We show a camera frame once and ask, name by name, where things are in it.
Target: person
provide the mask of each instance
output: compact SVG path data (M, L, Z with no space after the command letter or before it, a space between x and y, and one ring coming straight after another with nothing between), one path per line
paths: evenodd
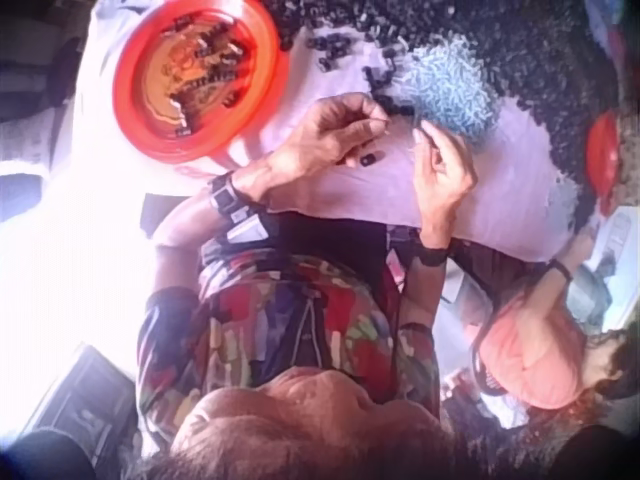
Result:
M585 335L565 305L568 284L591 257L594 237L593 228L583 228L537 281L503 295L491 321L466 327L486 371L530 407L561 409L592 391L606 400L640 391L638 322Z
M159 225L137 388L160 452L134 478L489 471L439 422L431 336L456 208L476 183L460 137L428 122L414 131L422 245L401 295L385 226L291 212L272 216L267 239L217 242L198 277L200 247L237 212L280 185L357 164L388 122L364 94L322 99L278 149L214 179Z

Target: hair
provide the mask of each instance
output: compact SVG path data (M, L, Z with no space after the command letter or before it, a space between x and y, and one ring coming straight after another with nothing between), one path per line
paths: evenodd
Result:
M489 442L470 444L463 436L454 437L453 445L439 442L439 433L434 436L432 428L420 425L387 435L375 445L355 448L333 465L319 462L313 449L300 448L295 432L281 430L277 436L273 431L266 436L254 433L258 438L254 437L252 443L282 442L286 448L283 462L274 470L240 471L238 465L246 465L254 458L255 450L216 442L193 451L160 452L143 459L129 480L533 480L544 478L548 470L533 456L519 455L516 460L516 449L498 455L488 447ZM216 455L209 448L222 450Z
M635 319L626 329L625 341L611 358L612 371L622 372L617 380L604 380L595 387L607 400L618 400L640 393L640 321Z

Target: black wristband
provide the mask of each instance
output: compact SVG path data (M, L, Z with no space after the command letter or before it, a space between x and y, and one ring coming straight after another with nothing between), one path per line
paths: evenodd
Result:
M418 245L416 256L425 267L439 267L447 261L449 256L448 248L426 248Z
M565 278L567 283L571 283L571 281L573 280L573 276L571 275L571 272L569 272L569 269L565 267L557 258L554 258L549 262L548 268L549 270L551 270L552 268L558 270Z

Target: shirt sleeve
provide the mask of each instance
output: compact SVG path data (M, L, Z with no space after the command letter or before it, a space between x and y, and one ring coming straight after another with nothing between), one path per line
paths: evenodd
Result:
M167 448L200 399L208 323L198 296L181 287L154 293L138 336L137 402L158 446Z
M409 323L398 332L396 363L401 398L421 404L440 417L440 372L431 329Z

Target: white fabric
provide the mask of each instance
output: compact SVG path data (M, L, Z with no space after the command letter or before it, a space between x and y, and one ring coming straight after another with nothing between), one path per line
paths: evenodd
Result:
M179 166L155 162L128 143L112 109L112 82L119 55L128 36L148 14L141 16L127 7L161 3L98 2L78 78L74 146L91 152L93 168L117 169L121 175L135 178L144 191L189 195L204 184L204 176L224 169L209 158ZM276 148L314 100L366 91L362 66L384 65L378 49L358 41L353 54L339 61L338 70L323 74L315 66L318 53L303 45L306 35L303 30L291 51L289 83L278 112L258 138L239 137L230 145L229 155L239 165ZM336 167L320 177L282 188L274 192L272 207L318 217L419 226L411 184L410 125L400 118L389 131L372 146L379 157L375 165L356 170ZM519 110L515 100L504 100L496 131L474 158L479 184L460 207L455 235L526 261L552 257L570 234L548 215L549 192L558 175L549 148L546 130Z

